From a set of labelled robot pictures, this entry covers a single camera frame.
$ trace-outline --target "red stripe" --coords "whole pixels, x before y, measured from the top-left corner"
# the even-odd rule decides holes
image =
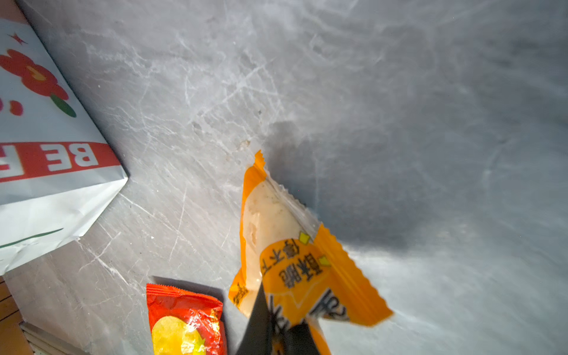
[[[0,143],[0,183],[119,165],[105,143]]]

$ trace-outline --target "white paper bag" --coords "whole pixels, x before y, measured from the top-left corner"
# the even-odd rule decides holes
[[[0,275],[84,235],[126,180],[31,26],[2,2]]]

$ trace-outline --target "wooden surface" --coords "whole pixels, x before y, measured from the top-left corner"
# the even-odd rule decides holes
[[[8,290],[8,285],[5,282],[2,282],[0,283],[0,301],[8,297],[10,297],[10,291]]]
[[[10,296],[0,301],[0,319],[4,319],[18,310],[18,305],[14,301],[14,297]]]
[[[0,277],[0,354],[1,355],[34,355],[19,324],[23,322],[22,314],[8,286]]]

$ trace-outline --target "red flower print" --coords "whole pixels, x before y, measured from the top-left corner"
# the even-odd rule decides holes
[[[10,101],[10,113],[16,116],[22,116],[24,113],[24,107],[18,101]]]
[[[0,56],[0,66],[21,77],[25,87],[43,96],[53,94],[62,100],[69,99],[69,95],[57,84],[57,78],[49,70],[13,49],[8,49],[8,55],[9,57]]]

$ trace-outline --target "yellow printed star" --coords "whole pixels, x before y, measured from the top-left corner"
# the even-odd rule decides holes
[[[321,266],[331,266],[331,263],[329,262],[329,260],[327,259],[327,256],[322,256],[321,258],[318,259],[318,261],[320,262]]]
[[[308,245],[310,242],[310,236],[304,232],[300,232],[300,237],[298,238],[302,244]]]

